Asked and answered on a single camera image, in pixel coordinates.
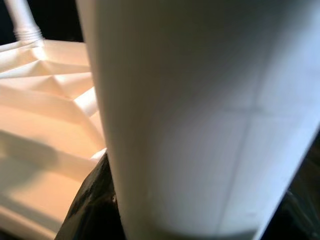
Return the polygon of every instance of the white plastic structure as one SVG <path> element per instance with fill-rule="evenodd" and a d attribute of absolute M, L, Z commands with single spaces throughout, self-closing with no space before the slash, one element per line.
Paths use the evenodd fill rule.
<path fill-rule="evenodd" d="M 258 240 L 320 123 L 320 2 L 77 0 L 128 240 Z"/>
<path fill-rule="evenodd" d="M 100 113 L 86 45 L 43 40 L 26 1 L 6 4 L 19 41 L 0 46 L 0 229 L 53 240 L 105 151 Z"/>
<path fill-rule="evenodd" d="M 25 0 L 5 0 L 14 25 L 14 34 L 22 45 L 42 44 L 43 37 Z"/>

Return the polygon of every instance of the white pole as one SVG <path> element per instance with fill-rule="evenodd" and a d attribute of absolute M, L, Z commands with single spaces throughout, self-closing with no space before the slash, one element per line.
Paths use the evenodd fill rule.
<path fill-rule="evenodd" d="M 77 0 L 128 240 L 258 240 L 320 120 L 319 1 Z"/>
<path fill-rule="evenodd" d="M 42 34 L 36 25 L 26 0 L 5 0 L 14 26 L 14 34 L 22 45 L 42 43 Z"/>

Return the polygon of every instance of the white rod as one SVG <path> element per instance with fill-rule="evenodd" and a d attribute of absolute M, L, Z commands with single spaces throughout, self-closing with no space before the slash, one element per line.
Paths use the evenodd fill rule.
<path fill-rule="evenodd" d="M 14 26 L 14 34 L 22 45 L 43 39 L 26 0 L 5 0 Z"/>

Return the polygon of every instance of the white tube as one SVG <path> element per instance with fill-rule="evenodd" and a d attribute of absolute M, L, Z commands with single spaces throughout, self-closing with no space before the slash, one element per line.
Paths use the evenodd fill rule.
<path fill-rule="evenodd" d="M 14 26 L 14 34 L 22 45 L 43 39 L 26 0 L 5 0 Z"/>
<path fill-rule="evenodd" d="M 259 239 L 319 126 L 319 1 L 77 3 L 127 239 Z"/>

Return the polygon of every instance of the black plastic bag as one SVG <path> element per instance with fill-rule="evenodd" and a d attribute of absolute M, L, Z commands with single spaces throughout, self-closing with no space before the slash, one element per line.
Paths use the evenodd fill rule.
<path fill-rule="evenodd" d="M 126 239 L 107 154 L 83 181 L 55 239 Z"/>

